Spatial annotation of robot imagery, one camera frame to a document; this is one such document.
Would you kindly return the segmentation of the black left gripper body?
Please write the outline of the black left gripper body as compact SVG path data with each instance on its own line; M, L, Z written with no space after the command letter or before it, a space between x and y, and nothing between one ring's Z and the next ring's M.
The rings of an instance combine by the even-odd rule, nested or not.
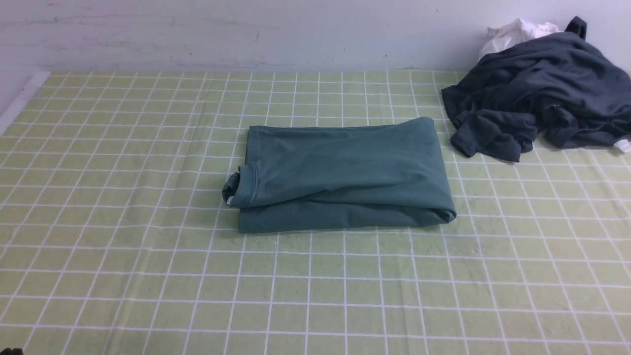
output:
M23 349L21 348L5 348L0 352L0 355L23 355Z

